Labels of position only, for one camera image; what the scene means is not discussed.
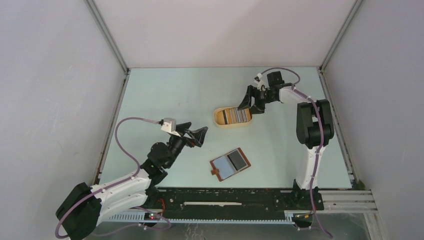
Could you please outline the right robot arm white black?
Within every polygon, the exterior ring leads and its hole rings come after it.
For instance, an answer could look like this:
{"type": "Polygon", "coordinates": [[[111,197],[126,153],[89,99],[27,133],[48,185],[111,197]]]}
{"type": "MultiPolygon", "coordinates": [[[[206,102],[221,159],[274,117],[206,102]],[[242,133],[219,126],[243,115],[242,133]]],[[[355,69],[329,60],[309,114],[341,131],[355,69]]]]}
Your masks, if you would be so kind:
{"type": "Polygon", "coordinates": [[[258,73],[238,108],[258,115],[265,112],[266,104],[273,102],[291,103],[296,107],[296,137],[304,146],[305,160],[295,178],[300,190],[291,194],[290,201],[295,208],[304,209],[311,202],[311,196],[305,190],[318,185],[322,154],[335,135],[334,122],[329,101],[315,100],[298,90],[296,82],[285,82],[283,70],[282,67],[272,67],[258,73]]]}

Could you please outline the beige oval card tray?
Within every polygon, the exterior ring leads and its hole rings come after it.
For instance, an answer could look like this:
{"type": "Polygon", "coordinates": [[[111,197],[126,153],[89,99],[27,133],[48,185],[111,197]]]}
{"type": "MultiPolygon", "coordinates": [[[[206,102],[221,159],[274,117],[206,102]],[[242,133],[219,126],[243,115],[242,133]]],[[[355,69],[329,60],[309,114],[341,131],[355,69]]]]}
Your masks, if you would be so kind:
{"type": "Polygon", "coordinates": [[[252,122],[252,118],[248,108],[238,109],[237,106],[220,107],[213,112],[215,125],[222,129],[246,127],[252,122]]]}

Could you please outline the aluminium frame rail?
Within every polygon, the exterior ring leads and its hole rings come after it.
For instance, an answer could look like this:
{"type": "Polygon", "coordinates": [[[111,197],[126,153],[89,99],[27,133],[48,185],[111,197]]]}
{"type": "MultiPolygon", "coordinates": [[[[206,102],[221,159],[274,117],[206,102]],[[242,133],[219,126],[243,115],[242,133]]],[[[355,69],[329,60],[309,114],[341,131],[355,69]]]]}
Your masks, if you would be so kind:
{"type": "Polygon", "coordinates": [[[254,208],[265,213],[309,212],[376,213],[369,190],[296,190],[294,188],[194,188],[160,187],[151,194],[145,207],[186,211],[186,207],[254,208]]]}

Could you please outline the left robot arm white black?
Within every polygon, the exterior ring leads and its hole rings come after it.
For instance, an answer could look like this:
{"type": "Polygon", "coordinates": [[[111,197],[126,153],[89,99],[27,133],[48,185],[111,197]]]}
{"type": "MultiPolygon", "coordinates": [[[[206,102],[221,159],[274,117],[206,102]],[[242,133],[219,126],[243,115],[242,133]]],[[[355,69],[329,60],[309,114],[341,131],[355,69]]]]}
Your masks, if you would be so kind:
{"type": "Polygon", "coordinates": [[[167,142],[154,143],[147,159],[140,163],[124,148],[121,150],[136,164],[136,170],[103,184],[77,184],[56,210],[58,239],[82,240],[104,220],[122,211],[144,206],[153,208],[159,198],[156,186],[168,175],[184,147],[202,147],[208,127],[191,130],[191,122],[177,124],[173,118],[152,121],[169,134],[167,142]]]}

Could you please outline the brown leather card holder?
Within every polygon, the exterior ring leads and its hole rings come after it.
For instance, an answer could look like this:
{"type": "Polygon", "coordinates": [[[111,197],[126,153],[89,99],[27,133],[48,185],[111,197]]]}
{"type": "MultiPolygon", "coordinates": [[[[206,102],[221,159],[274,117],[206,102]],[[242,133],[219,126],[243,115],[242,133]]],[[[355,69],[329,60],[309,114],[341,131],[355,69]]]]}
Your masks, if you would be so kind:
{"type": "Polygon", "coordinates": [[[251,163],[248,160],[248,158],[246,157],[245,153],[243,152],[243,150],[238,147],[235,148],[227,153],[225,153],[224,155],[221,155],[215,159],[212,159],[210,162],[210,165],[212,167],[210,173],[212,176],[216,176],[217,179],[222,182],[248,168],[251,167],[251,163]],[[228,154],[233,152],[234,150],[239,150],[241,152],[241,154],[243,155],[243,157],[245,158],[245,160],[247,161],[248,166],[245,167],[244,169],[241,169],[239,171],[235,170],[232,163],[230,162],[229,158],[228,158],[228,154]]]}

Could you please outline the stack of credit cards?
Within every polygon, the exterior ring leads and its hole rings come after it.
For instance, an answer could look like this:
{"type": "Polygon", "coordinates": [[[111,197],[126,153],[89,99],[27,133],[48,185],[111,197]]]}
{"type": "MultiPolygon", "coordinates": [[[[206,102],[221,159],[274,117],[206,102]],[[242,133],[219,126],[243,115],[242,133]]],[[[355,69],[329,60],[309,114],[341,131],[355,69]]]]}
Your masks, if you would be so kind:
{"type": "Polygon", "coordinates": [[[235,125],[249,123],[252,115],[249,109],[238,110],[237,107],[228,107],[217,113],[217,123],[220,125],[235,125]]]}

